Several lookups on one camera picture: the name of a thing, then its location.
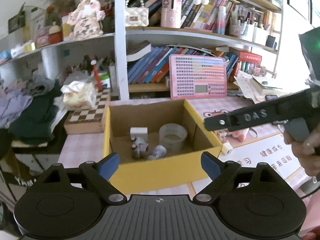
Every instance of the metal screw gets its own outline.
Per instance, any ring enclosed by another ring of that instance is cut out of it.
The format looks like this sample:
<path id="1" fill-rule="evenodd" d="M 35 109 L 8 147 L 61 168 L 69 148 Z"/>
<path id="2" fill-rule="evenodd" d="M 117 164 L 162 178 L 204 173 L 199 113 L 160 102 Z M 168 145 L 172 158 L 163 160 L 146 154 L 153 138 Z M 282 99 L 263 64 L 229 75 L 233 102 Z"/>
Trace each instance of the metal screw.
<path id="1" fill-rule="evenodd" d="M 208 202 L 211 200 L 211 196 L 208 194 L 199 194 L 196 199 L 200 202 Z"/>
<path id="2" fill-rule="evenodd" d="M 109 200 L 112 202 L 119 202 L 119 201 L 122 201 L 123 199 L 124 199 L 124 196 L 120 194 L 112 194 L 109 196 Z"/>

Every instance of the white quilted handbag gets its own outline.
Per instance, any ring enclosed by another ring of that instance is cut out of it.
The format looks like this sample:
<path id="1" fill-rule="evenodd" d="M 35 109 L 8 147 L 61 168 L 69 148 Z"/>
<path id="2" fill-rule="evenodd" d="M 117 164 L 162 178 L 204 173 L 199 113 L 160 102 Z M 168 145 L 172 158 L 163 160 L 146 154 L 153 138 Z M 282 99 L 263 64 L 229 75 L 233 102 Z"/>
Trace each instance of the white quilted handbag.
<path id="1" fill-rule="evenodd" d="M 130 0 L 125 1 L 125 26 L 126 27 L 146 27 L 149 25 L 149 9 L 144 7 L 143 0 L 139 0 L 141 7 L 128 8 Z"/>

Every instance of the yellow cardboard box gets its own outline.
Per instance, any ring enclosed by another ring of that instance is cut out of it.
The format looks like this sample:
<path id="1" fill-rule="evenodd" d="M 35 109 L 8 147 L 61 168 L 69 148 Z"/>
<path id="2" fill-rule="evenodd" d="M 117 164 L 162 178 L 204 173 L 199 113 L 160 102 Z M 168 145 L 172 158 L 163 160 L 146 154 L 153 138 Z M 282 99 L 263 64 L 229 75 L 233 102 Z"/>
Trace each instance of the yellow cardboard box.
<path id="1" fill-rule="evenodd" d="M 151 152 L 159 144 L 159 129 L 167 123 L 180 124 L 188 132 L 184 147 L 178 153 L 166 154 L 153 161 L 131 157 L 131 127 L 148 127 Z M 205 130 L 203 120 L 187 100 L 165 101 L 144 105 L 109 106 L 103 156 L 117 152 L 119 169 L 110 182 L 124 194 L 175 187 L 207 178 L 200 156 L 208 151 L 218 156 L 222 144 L 213 132 Z"/>

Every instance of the chessboard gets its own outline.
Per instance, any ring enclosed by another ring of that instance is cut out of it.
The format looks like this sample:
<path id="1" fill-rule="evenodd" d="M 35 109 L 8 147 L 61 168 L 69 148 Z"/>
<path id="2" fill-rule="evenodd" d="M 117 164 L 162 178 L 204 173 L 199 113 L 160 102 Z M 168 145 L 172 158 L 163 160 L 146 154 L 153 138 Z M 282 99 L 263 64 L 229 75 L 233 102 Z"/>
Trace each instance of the chessboard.
<path id="1" fill-rule="evenodd" d="M 92 109 L 71 111 L 64 123 L 67 134 L 103 132 L 108 101 L 110 101 L 109 89 L 97 93 L 96 104 Z"/>

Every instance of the spray bottle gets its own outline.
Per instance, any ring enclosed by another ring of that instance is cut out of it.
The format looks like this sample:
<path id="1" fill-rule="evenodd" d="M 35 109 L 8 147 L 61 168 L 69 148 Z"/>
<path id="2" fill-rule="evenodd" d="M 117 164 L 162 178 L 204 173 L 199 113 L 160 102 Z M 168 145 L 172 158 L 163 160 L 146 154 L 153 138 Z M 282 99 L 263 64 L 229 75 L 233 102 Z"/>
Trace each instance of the spray bottle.
<path id="1" fill-rule="evenodd" d="M 223 34 L 226 30 L 226 7 L 220 6 L 218 13 L 217 34 Z"/>

